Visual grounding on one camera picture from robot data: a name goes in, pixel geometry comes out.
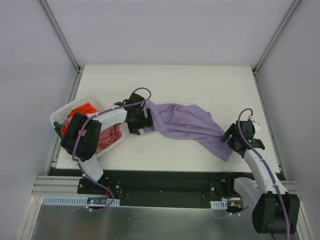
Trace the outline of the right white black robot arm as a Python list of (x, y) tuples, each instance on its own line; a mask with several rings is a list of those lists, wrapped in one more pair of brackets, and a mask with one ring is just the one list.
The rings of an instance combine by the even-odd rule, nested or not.
[(265, 146), (254, 135), (252, 121), (237, 120), (221, 137), (221, 142), (244, 159), (254, 177), (238, 177), (227, 182), (225, 192), (230, 197), (240, 195), (246, 200), (257, 233), (284, 234), (289, 238), (297, 230), (299, 197), (290, 193), (270, 168)]

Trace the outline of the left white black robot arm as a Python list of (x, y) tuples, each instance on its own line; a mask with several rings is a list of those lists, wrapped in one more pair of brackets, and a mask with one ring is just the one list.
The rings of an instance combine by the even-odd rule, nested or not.
[(71, 155), (82, 175), (89, 181), (88, 188), (99, 195), (105, 191), (102, 180), (103, 169), (98, 163), (96, 150), (102, 131), (126, 123), (130, 134), (141, 135), (143, 130), (153, 126), (151, 111), (145, 104), (151, 98), (137, 94), (134, 90), (128, 99), (115, 103), (111, 108), (93, 114), (75, 113), (70, 120), (61, 146)]

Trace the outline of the lavender purple t-shirt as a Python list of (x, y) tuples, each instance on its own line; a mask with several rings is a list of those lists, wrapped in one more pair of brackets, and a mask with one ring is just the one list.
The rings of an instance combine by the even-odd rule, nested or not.
[(151, 110), (156, 132), (174, 140), (194, 140), (211, 154), (226, 162), (232, 150), (220, 139), (225, 131), (213, 120), (211, 114), (198, 105), (177, 103), (145, 103)]

